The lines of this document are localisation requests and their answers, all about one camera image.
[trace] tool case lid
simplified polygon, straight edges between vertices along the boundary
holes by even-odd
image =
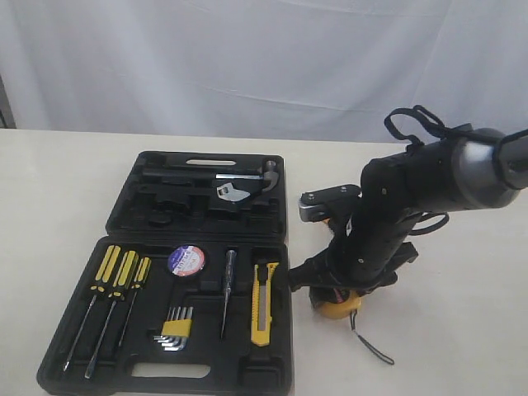
[[[268,161],[276,164],[278,181],[263,191],[269,183],[255,177]],[[252,179],[216,178],[218,174]],[[220,199],[217,188],[227,183],[249,197],[239,202]],[[144,151],[126,178],[106,231],[150,238],[284,242],[284,160],[265,154]]]

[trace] screwdriver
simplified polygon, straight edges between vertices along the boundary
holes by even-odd
[[[139,262],[138,270],[136,271],[134,279],[132,280],[132,284],[130,285],[130,288],[134,290],[134,296],[132,297],[132,302],[130,303],[129,312],[126,314],[125,326],[123,326],[123,330],[121,331],[121,337],[119,339],[119,343],[117,344],[118,349],[121,348],[123,338],[125,338],[126,328],[129,325],[130,314],[132,313],[132,308],[134,307],[135,298],[138,295],[139,289],[142,289],[145,285],[145,282],[147,281],[151,262],[152,261],[148,257],[143,257],[141,259],[141,261]]]
[[[102,340],[104,339],[106,330],[108,329],[108,323],[110,322],[117,302],[123,301],[125,299],[125,292],[130,286],[130,281],[132,280],[132,275],[134,274],[135,268],[138,265],[138,260],[138,253],[133,250],[129,250],[123,256],[121,264],[119,265],[119,270],[117,271],[117,274],[115,274],[112,290],[108,295],[108,297],[112,300],[112,305],[110,306],[110,311],[108,311],[108,315],[106,316],[106,321],[101,330],[101,334],[99,335],[96,349],[93,351],[92,359],[90,359],[88,367],[84,373],[84,378],[87,380],[91,379],[93,371],[96,368],[97,355],[99,355],[99,349],[101,348]]]
[[[231,297],[231,286],[234,278],[234,261],[237,253],[234,250],[228,250],[225,254],[225,274],[224,274],[224,314],[222,316],[222,328],[220,329],[220,339],[224,338],[225,318],[228,313],[228,303]]]
[[[68,357],[66,358],[66,361],[64,362],[64,365],[63,365],[63,371],[66,371],[69,367],[69,364],[73,357],[73,353],[75,352],[75,347],[77,346],[79,338],[81,337],[81,333],[83,332],[84,324],[87,321],[88,315],[90,314],[90,311],[92,310],[92,307],[96,302],[97,295],[101,295],[105,293],[106,291],[106,285],[108,284],[108,281],[111,278],[112,272],[114,271],[114,266],[116,265],[117,258],[119,257],[120,251],[121,251],[121,248],[116,245],[110,245],[106,249],[105,256],[103,257],[101,265],[99,266],[99,269],[97,270],[97,274],[94,279],[94,282],[90,286],[90,290],[93,290],[92,301],[90,301],[90,304],[88,305],[86,313],[84,314],[84,318],[82,319],[81,325],[79,326],[79,329],[77,331],[77,335],[75,336],[75,339],[73,340],[73,345],[71,346],[69,353],[68,353]]]

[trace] tool kit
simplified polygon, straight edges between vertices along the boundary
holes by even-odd
[[[287,395],[284,161],[143,152],[37,380],[50,394]]]

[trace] white backdrop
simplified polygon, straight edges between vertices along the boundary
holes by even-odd
[[[528,2],[0,0],[19,128],[381,141],[420,103],[528,127]]]

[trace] yellow utility knife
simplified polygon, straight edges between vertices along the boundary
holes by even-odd
[[[259,347],[270,344],[271,278],[278,262],[256,264],[253,277],[251,342]]]

